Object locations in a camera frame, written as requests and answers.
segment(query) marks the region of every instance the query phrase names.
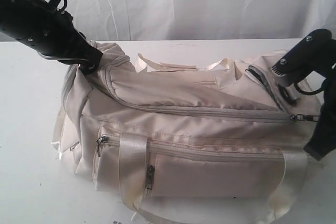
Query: screw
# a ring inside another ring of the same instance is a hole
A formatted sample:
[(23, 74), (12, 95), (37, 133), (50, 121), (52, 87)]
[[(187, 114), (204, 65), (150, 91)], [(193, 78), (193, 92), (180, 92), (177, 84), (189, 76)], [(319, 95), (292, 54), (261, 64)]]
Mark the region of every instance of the screw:
[(286, 59), (282, 58), (282, 59), (280, 60), (280, 64), (281, 64), (281, 65), (286, 65), (286, 64), (287, 64)]
[(306, 37), (306, 42), (310, 42), (310, 41), (312, 41), (313, 40), (313, 37), (311, 36), (311, 35), (308, 35), (307, 37)]

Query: white tabletop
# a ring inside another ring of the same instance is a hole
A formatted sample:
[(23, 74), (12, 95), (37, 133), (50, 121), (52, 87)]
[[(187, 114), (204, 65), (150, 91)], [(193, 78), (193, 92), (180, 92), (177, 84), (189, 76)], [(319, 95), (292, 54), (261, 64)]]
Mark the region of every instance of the white tabletop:
[[(132, 60), (138, 52), (167, 63), (206, 66), (290, 49), (298, 39), (120, 41)], [(118, 199), (68, 173), (51, 146), (67, 67), (41, 58), (18, 42), (0, 42), (0, 224), (112, 224)], [(311, 77), (313, 88), (321, 78)], [(306, 183), (281, 223), (336, 223), (336, 152)], [(189, 223), (253, 223), (267, 213), (264, 199), (153, 199), (146, 206)]]

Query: beige duffel bag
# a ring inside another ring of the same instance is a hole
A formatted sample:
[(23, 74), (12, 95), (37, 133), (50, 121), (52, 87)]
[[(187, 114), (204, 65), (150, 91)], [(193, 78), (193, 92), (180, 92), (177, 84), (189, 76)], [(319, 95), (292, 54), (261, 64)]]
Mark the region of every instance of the beige duffel bag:
[(72, 173), (119, 192), (148, 221), (178, 223), (143, 210), (143, 197), (269, 196), (259, 223), (271, 223), (321, 167), (302, 150), (315, 126), (302, 115), (320, 103), (281, 96), (270, 67), (283, 51), (203, 69), (139, 55), (134, 67), (117, 44), (91, 44), (100, 67), (69, 69), (53, 144)]

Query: white curtain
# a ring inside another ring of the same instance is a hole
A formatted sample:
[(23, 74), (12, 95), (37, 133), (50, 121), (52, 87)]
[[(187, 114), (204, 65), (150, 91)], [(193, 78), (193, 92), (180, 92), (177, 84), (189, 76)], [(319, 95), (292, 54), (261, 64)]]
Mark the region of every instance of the white curtain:
[(299, 38), (336, 34), (336, 0), (69, 0), (95, 40)]

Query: zipper pull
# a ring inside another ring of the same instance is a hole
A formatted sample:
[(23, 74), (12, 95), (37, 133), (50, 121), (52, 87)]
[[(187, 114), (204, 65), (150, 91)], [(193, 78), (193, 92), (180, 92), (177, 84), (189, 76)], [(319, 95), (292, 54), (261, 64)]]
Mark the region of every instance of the zipper pull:
[(96, 140), (96, 143), (97, 143), (97, 155), (98, 155), (98, 157), (100, 157), (100, 144), (106, 143), (108, 140), (109, 140), (109, 138), (107, 136), (101, 136), (100, 138), (98, 138)]
[(79, 144), (79, 141), (77, 141), (76, 143), (74, 143), (72, 146), (70, 146), (70, 148), (69, 148), (69, 151), (73, 151), (75, 148), (76, 148), (76, 146)]
[(147, 168), (147, 175), (146, 175), (146, 189), (148, 190), (153, 189), (154, 173), (155, 173), (155, 167), (150, 165)]
[(302, 114), (297, 114), (297, 115), (292, 115), (290, 117), (293, 121), (308, 121), (308, 122), (318, 122), (319, 116), (318, 115), (302, 115)]

